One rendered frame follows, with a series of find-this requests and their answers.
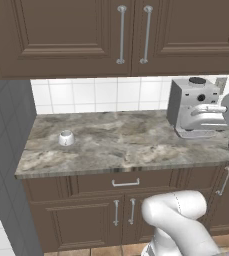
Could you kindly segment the brown upper cabinet door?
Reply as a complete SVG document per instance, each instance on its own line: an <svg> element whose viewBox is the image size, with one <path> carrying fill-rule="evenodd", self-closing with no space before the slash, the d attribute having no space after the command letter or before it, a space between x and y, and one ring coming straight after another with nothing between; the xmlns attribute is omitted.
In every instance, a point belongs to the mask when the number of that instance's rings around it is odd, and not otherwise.
<svg viewBox="0 0 229 256"><path fill-rule="evenodd" d="M229 0L135 0L132 57L134 76L229 74Z"/></svg>
<svg viewBox="0 0 229 256"><path fill-rule="evenodd" d="M119 5L127 7L122 65ZM0 77L129 76L134 8L135 0L0 0Z"/></svg>

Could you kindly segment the brown lower cabinet door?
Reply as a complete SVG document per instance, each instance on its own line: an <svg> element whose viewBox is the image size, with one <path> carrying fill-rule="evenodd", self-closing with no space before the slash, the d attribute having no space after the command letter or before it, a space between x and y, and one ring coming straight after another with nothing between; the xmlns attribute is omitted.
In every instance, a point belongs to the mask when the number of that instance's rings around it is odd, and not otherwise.
<svg viewBox="0 0 229 256"><path fill-rule="evenodd" d="M215 192L221 189L226 175L227 171L223 167ZM215 192L206 224L211 235L226 235L229 234L229 179L222 196L218 196Z"/></svg>
<svg viewBox="0 0 229 256"><path fill-rule="evenodd" d="M132 193L126 193L124 199L124 216L123 216L123 235L122 244L138 244L146 243L151 240L154 235L154 227L147 224L142 217L141 205L144 199L166 194L168 190L135 190ZM135 198L134 223L130 225L128 220L131 217L131 202L130 199Z"/></svg>
<svg viewBox="0 0 229 256"><path fill-rule="evenodd" d="M113 224L116 199L118 226ZM30 208L45 253L121 244L122 195L31 203Z"/></svg>

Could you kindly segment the grey coffee machine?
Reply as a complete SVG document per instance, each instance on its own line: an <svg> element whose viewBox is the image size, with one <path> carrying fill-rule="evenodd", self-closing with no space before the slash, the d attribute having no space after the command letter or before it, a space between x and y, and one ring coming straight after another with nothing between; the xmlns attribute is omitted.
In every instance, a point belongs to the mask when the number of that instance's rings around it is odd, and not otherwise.
<svg viewBox="0 0 229 256"><path fill-rule="evenodd" d="M216 85L201 77L172 80L167 120L180 138L211 138L228 129L219 93Z"/></svg>

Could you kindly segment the brown cabinet door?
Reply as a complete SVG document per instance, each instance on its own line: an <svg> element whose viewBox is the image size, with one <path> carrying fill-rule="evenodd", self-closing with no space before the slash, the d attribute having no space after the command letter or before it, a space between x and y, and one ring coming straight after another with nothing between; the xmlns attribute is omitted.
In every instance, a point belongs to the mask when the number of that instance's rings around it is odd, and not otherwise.
<svg viewBox="0 0 229 256"><path fill-rule="evenodd" d="M119 5L127 7L122 65ZM0 77L129 76L134 8L135 0L0 0Z"/></svg>
<svg viewBox="0 0 229 256"><path fill-rule="evenodd" d="M154 227L147 224L142 217L141 205L144 199L166 194L168 190L135 190L132 193L126 193L124 199L124 216L123 216L123 235L122 244L138 244L146 243L151 240L154 235ZM130 199L135 198L134 223L130 225L128 220L131 217L131 202Z"/></svg>
<svg viewBox="0 0 229 256"><path fill-rule="evenodd" d="M226 175L227 171L223 167L215 192L221 189ZM211 235L226 235L229 234L229 179L222 196L218 196L215 192L206 224Z"/></svg>
<svg viewBox="0 0 229 256"><path fill-rule="evenodd" d="M229 74L229 0L135 0L132 57L134 76Z"/></svg>
<svg viewBox="0 0 229 256"><path fill-rule="evenodd" d="M116 199L118 226L113 224ZM30 208L45 253L121 244L122 195L31 203Z"/></svg>

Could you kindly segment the small white bowl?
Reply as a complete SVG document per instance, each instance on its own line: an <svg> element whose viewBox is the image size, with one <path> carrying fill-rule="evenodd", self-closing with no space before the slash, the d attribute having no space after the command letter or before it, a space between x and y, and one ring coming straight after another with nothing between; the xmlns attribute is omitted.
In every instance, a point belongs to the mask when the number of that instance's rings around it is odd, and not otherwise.
<svg viewBox="0 0 229 256"><path fill-rule="evenodd" d="M59 135L59 144L62 146L70 146L74 141L74 134L70 130L64 130Z"/></svg>

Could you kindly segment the brown drawer front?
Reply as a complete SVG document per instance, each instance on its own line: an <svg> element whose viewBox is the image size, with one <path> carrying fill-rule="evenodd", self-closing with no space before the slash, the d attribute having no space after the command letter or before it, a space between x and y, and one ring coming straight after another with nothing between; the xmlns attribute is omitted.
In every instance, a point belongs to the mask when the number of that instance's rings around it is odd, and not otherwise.
<svg viewBox="0 0 229 256"><path fill-rule="evenodd" d="M113 179L116 183L125 183L135 182L137 178L140 178L139 186L113 187L111 184ZM82 175L78 177L78 188L80 193L160 188L169 187L172 179L172 170Z"/></svg>

